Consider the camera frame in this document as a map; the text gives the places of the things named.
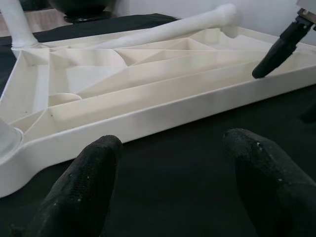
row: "black fabric surface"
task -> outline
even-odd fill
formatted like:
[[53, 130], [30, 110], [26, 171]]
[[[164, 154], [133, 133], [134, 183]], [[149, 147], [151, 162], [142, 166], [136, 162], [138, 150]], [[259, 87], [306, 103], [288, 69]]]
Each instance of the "black fabric surface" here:
[[[83, 23], [37, 36], [41, 41], [61, 40], [170, 20], [146, 17]], [[9, 46], [2, 46], [0, 55], [4, 83], [14, 58]], [[315, 101], [316, 86], [310, 86], [124, 144], [108, 236], [255, 237], [223, 155], [223, 133], [238, 127], [274, 140], [315, 180], [316, 124], [298, 119]], [[21, 190], [0, 199], [1, 237], [8, 236], [10, 224], [25, 226], [30, 221], [69, 164], [47, 168]]]

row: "white cylindrical rod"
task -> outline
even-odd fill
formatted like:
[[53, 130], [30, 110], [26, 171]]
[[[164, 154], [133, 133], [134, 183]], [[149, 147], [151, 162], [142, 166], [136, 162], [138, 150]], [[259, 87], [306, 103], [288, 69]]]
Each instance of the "white cylindrical rod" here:
[[131, 36], [113, 39], [89, 48], [122, 48], [168, 40], [207, 28], [231, 25], [236, 18], [236, 7], [233, 4], [225, 4], [213, 11], [157, 26]]
[[19, 147], [22, 136], [20, 130], [0, 119], [0, 160]]
[[31, 48], [38, 45], [19, 0], [0, 0], [0, 10], [12, 36], [12, 47]]

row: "dark table surface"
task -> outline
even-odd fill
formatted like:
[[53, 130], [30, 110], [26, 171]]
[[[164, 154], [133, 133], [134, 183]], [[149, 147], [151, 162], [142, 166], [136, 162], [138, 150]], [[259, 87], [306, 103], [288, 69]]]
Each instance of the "dark table surface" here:
[[[42, 42], [63, 40], [172, 20], [130, 16], [61, 27], [36, 37]], [[0, 45], [1, 91], [15, 59], [9, 38], [0, 39]], [[315, 101], [316, 85], [126, 143], [108, 236], [256, 236], [223, 157], [222, 135], [230, 128], [245, 128], [270, 138], [315, 180], [316, 123], [298, 119]], [[10, 224], [29, 222], [70, 162], [43, 170], [21, 190], [0, 199], [1, 237], [8, 236]]]

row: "white wall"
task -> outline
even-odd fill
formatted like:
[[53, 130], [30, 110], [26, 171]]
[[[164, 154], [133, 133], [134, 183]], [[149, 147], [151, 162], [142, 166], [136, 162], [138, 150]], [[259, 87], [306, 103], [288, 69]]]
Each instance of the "white wall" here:
[[[235, 4], [242, 13], [242, 27], [275, 36], [290, 25], [299, 10], [297, 0], [117, 0], [115, 14], [161, 13], [185, 18], [228, 2]], [[316, 45], [316, 32], [311, 31], [304, 42]]]

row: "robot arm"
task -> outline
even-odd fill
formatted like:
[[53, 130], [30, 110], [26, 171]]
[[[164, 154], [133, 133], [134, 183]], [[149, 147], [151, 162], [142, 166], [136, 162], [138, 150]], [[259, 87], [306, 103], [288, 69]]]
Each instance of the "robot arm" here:
[[302, 7], [298, 17], [281, 34], [277, 42], [269, 50], [266, 57], [252, 72], [254, 78], [264, 78], [267, 74], [279, 67], [296, 50], [296, 45], [316, 24], [316, 1], [298, 0], [297, 4]]

